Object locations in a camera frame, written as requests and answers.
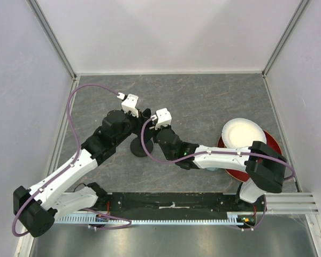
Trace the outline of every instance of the white wall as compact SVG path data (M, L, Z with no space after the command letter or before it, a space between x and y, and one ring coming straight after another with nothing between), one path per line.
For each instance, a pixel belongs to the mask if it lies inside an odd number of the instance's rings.
M261 71L300 0L38 0L77 73Z
M38 182L71 79L25 0L0 1L0 256L14 254L12 194Z
M321 0L309 4L268 81L299 182L321 213Z

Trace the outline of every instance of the red bowl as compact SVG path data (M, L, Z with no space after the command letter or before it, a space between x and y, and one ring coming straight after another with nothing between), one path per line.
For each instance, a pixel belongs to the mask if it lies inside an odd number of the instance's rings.
M282 150L279 147L279 144L277 141L272 137L272 135L268 134L266 131L264 131L265 137L266 137L266 144L270 146L273 150L275 150L277 153L282 154ZM218 141L218 147L224 148L225 144L223 141L223 138L220 137ZM230 174L233 178L241 181L241 182L246 182L250 176L247 173L241 172L239 170L231 170L231 169L226 169L227 173Z

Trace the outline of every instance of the round black base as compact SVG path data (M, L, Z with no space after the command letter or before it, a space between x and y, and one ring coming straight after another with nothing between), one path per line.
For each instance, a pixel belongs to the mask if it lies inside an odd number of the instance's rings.
M152 150L154 149L154 144L151 140L149 140L146 144L146 149L149 151L149 153L152 153ZM135 138L132 140L131 145L129 146L131 149L132 154L134 154L137 157L145 157L147 156L144 152L143 147L141 146L141 141L139 138Z

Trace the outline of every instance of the white plate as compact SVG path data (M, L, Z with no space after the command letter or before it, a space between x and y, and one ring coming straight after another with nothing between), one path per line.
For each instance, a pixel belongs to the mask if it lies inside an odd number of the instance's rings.
M223 127L222 138L227 148L251 146L253 141L266 143L264 131L249 119L231 119Z

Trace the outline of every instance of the white panel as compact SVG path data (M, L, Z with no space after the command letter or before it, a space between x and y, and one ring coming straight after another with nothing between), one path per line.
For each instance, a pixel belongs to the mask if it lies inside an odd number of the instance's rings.
M0 256L17 244L13 191L45 175L70 86L26 1L0 1Z
M77 73L260 71L300 0L39 0Z
M302 187L321 213L321 0L313 0L268 76Z

